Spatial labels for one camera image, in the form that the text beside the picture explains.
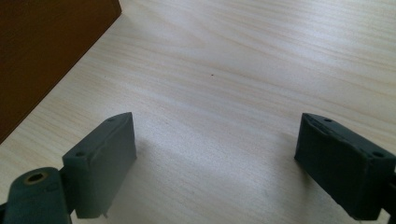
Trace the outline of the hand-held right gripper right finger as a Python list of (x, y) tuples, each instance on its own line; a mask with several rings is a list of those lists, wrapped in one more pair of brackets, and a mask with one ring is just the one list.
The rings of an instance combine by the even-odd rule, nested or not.
[(356, 220), (396, 221), (396, 155), (319, 115), (302, 114), (294, 159)]

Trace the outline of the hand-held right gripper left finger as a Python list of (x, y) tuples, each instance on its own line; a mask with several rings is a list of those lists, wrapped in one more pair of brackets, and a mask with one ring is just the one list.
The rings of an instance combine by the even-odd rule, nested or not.
[(133, 114), (103, 121), (63, 155), (68, 210), (79, 218), (104, 216), (135, 160)]

